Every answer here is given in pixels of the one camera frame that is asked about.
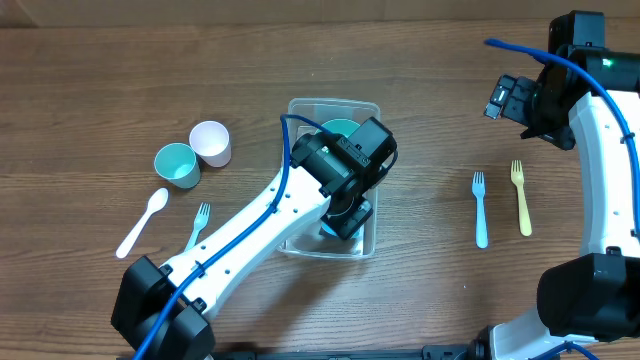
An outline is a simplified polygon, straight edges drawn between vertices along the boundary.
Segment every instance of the plastic fork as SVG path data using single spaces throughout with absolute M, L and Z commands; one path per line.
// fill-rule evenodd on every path
M 184 251 L 190 250 L 195 244 L 196 240 L 198 240 L 198 235 L 200 235 L 200 231 L 207 226 L 209 222 L 209 213 L 211 212 L 211 205 L 207 203 L 200 204 L 200 209 L 198 209 L 198 214 L 196 215 L 196 219 L 193 221 L 193 232 L 191 233 L 191 237 L 187 242 L 187 247 L 184 248 Z
M 531 235 L 531 219 L 529 219 L 529 209 L 527 199 L 524 197 L 524 173 L 522 172 L 522 162 L 514 160 L 511 163 L 511 182 L 518 189 L 518 215 L 520 218 L 520 233 L 524 236 Z
M 476 197 L 476 245 L 484 249 L 489 246 L 489 234 L 487 232 L 487 220 L 484 216 L 484 173 L 476 172 L 473 174 L 473 184 L 471 192 Z

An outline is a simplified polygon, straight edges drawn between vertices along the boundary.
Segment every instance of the blue wire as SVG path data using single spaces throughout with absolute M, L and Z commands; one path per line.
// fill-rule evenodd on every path
M 546 51 L 532 49 L 521 45 L 508 44 L 498 39 L 487 39 L 484 42 L 486 45 L 494 46 L 497 48 L 516 51 L 528 54 L 532 56 L 539 62 L 547 63 L 549 61 L 554 62 L 556 64 L 562 65 L 571 71 L 574 71 L 578 74 L 584 81 L 586 81 L 591 88 L 602 97 L 602 100 L 607 104 L 611 112 L 613 113 L 613 117 L 615 117 L 618 125 L 620 126 L 620 130 L 622 130 L 622 135 L 625 137 L 625 144 L 627 145 L 627 150 L 629 151 L 629 162 L 631 165 L 631 180 L 632 180 L 632 189 L 633 189 L 633 222 L 634 222 L 634 233 L 635 236 L 640 235 L 640 165 L 638 164 L 638 153 L 636 152 L 636 142 L 630 136 L 631 131 L 629 130 L 629 126 L 627 121 L 624 119 L 622 112 L 616 105 L 615 101 L 611 98 L 611 95 L 598 83 L 593 76 L 589 75 L 588 72 L 584 71 L 580 66 L 572 63 L 571 61 L 561 58 L 560 56 L 550 54 Z
M 554 356 L 560 354 L 561 352 L 563 352 L 565 350 L 568 353 L 570 353 L 571 350 L 577 350 L 578 352 L 582 353 L 582 355 L 584 355 L 589 360 L 599 360 L 595 355 L 593 355 L 592 353 L 587 351 L 587 349 L 583 348 L 582 346 L 580 346 L 578 344 L 574 344 L 574 343 L 572 343 L 570 341 L 564 342 L 564 343 L 552 348 L 551 350 L 545 352 L 544 354 L 532 358 L 531 360 L 550 360 Z
M 184 281 L 180 284 L 180 286 L 176 288 L 176 291 L 173 292 L 173 295 L 171 296 L 171 298 L 169 298 L 169 301 L 167 301 L 167 304 L 164 306 L 164 308 L 160 312 L 160 315 L 156 319 L 156 322 L 153 324 L 153 326 L 149 330 L 149 333 L 147 333 L 147 336 L 142 341 L 142 344 L 140 344 L 140 346 L 138 347 L 136 354 L 133 356 L 133 360 L 142 360 L 142 358 L 144 357 L 144 354 L 149 349 L 149 346 L 151 346 L 151 342 L 153 342 L 153 338 L 155 338 L 155 336 L 158 334 L 160 327 L 162 326 L 162 324 L 164 324 L 164 322 L 169 317 L 169 313 L 171 312 L 171 309 L 178 302 L 178 299 L 180 298 L 180 296 L 182 296 L 182 294 L 187 289 L 187 287 L 189 287 L 189 285 L 191 285 L 191 283 L 195 279 L 200 277 L 206 269 L 208 269 L 216 261 L 220 260 L 221 257 L 226 255 L 231 249 L 233 249 L 236 245 L 242 242 L 242 240 L 244 240 L 247 236 L 249 236 L 249 234 L 255 231 L 260 225 L 262 225 L 262 223 L 264 223 L 271 214 L 276 212 L 278 208 L 278 203 L 282 199 L 282 196 L 284 195 L 284 190 L 287 187 L 287 180 L 289 179 L 289 164 L 291 163 L 291 150 L 289 147 L 289 129 L 287 127 L 287 120 L 286 120 L 287 118 L 303 121 L 309 125 L 317 127 L 318 129 L 324 132 L 331 133 L 329 130 L 325 129 L 323 126 L 305 117 L 302 117 L 300 115 L 293 115 L 293 114 L 280 115 L 280 122 L 282 123 L 284 161 L 282 163 L 283 164 L 282 177 L 280 179 L 280 185 L 278 186 L 278 192 L 276 192 L 276 196 L 273 198 L 271 205 L 267 208 L 267 210 L 262 215 L 260 215 L 260 217 L 256 221 L 253 222 L 253 224 L 249 225 L 249 227 L 247 227 L 243 232 L 241 232 L 238 236 L 236 236 L 235 239 L 233 239 L 231 242 L 225 245 L 212 257 L 207 259 L 207 261 L 205 261 L 202 264 L 202 266 L 197 267 L 189 276 L 187 276 L 186 279 L 184 279 Z

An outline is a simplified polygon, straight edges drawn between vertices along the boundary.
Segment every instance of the cable clip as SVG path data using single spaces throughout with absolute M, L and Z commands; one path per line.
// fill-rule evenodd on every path
M 629 140 L 629 139 L 633 139 L 636 136 L 636 133 L 628 133 L 627 135 L 623 136 L 620 138 L 620 144 L 624 144 L 625 141 Z
M 202 266 L 202 264 L 198 260 L 196 260 L 196 267 L 202 271 L 202 274 L 200 276 L 198 276 L 198 278 L 201 278 L 201 277 L 203 277 L 203 276 L 205 276 L 207 274 L 205 272 L 207 269 L 205 269 L 204 266 Z

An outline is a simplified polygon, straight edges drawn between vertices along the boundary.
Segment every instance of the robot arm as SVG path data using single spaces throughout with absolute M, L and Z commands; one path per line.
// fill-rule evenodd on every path
M 320 132 L 293 146 L 284 197 L 277 210 L 207 268 L 182 293 L 153 338 L 146 359 L 202 360 L 215 345 L 209 321 L 233 290 L 278 244 L 322 220 L 342 239 L 350 238 L 373 214 L 364 194 L 390 170 L 383 162 L 397 154 L 393 134 L 374 118 L 349 138 Z M 231 244 L 265 213 L 283 171 L 246 208 L 188 252 L 157 268 L 147 257 L 124 274 L 111 324 L 138 348 L 176 288 L 214 254 Z
M 188 252 L 174 256 L 163 264 L 173 272 L 169 281 L 178 286 L 189 276 L 197 263 L 204 263 L 246 229 L 269 206 L 280 184 L 282 171 L 246 208 L 224 224 L 218 231 Z M 285 197 L 278 211 L 245 240 L 213 264 L 202 278 L 194 281 L 184 292 L 189 302 L 202 299 L 207 307 L 202 315 L 212 321 L 233 290 L 264 261 L 284 240 L 297 235 L 319 221 L 329 209 L 331 197 L 324 197 L 318 189 L 322 185 L 304 168 L 290 168 Z
M 604 48 L 602 14 L 572 12 L 554 20 L 549 52 L 596 77 L 629 127 L 640 128 L 640 57 Z M 564 150 L 578 145 L 585 223 L 582 257 L 546 271 L 537 306 L 481 335 L 468 358 L 538 359 L 566 342 L 640 336 L 640 242 L 632 232 L 629 153 L 611 110 L 571 71 L 546 64 L 535 82 L 502 76 L 485 115 L 525 125 L 522 138 L 537 136 Z

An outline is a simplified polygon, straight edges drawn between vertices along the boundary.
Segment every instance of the white cup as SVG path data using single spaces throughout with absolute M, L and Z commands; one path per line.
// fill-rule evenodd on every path
M 222 167 L 231 160 L 229 131 L 217 121 L 204 121 L 189 134 L 189 145 L 207 164 Z

